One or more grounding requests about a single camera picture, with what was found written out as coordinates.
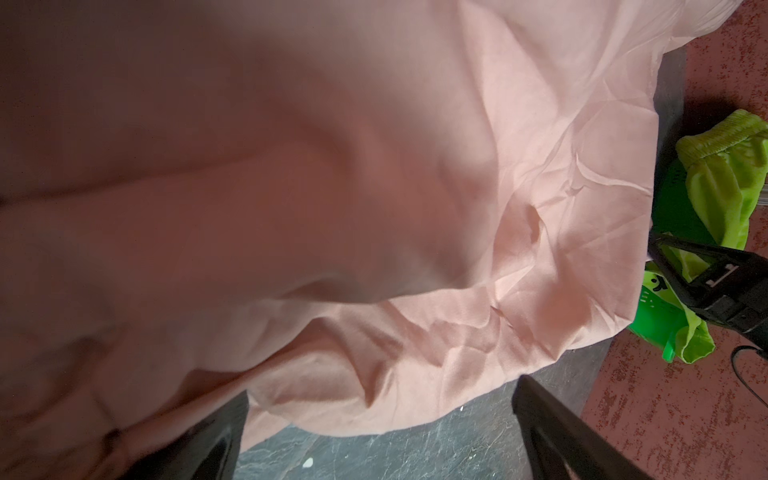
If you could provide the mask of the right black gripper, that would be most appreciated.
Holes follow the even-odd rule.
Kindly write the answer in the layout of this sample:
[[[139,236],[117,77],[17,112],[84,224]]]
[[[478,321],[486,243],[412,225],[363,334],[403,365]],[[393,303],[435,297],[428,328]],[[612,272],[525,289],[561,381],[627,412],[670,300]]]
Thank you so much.
[[[669,251],[692,253],[707,264],[687,280]],[[681,303],[703,320],[737,332],[767,357],[767,259],[758,254],[650,233],[648,254]]]

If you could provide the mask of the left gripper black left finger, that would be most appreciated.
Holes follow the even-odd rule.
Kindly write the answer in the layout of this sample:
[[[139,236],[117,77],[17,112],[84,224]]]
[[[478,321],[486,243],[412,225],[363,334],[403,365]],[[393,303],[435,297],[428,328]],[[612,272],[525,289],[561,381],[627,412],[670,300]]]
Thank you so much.
[[[228,480],[249,410],[242,392],[169,446],[136,462],[123,480]]]

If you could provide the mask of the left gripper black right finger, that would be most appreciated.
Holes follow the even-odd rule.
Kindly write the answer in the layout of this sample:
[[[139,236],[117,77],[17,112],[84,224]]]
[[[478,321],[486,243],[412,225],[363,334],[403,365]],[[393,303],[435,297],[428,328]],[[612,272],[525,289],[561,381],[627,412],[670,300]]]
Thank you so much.
[[[534,479],[650,480],[533,377],[511,399]]]

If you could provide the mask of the lime green shorts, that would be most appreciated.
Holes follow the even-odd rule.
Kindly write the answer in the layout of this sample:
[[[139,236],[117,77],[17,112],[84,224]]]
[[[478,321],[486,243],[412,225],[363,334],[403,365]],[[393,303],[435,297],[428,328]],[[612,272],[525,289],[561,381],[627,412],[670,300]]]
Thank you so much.
[[[717,245],[746,251],[750,217],[767,178],[767,123],[736,110],[710,130],[676,144],[687,172],[686,189],[694,211]],[[692,253],[667,253],[685,279],[707,264]]]

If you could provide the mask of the pink shorts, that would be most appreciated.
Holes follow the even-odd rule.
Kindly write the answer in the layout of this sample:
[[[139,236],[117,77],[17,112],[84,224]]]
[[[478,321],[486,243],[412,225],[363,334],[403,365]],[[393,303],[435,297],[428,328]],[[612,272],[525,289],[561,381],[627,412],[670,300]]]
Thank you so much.
[[[633,319],[734,1],[5,1],[1,475],[424,424]]]

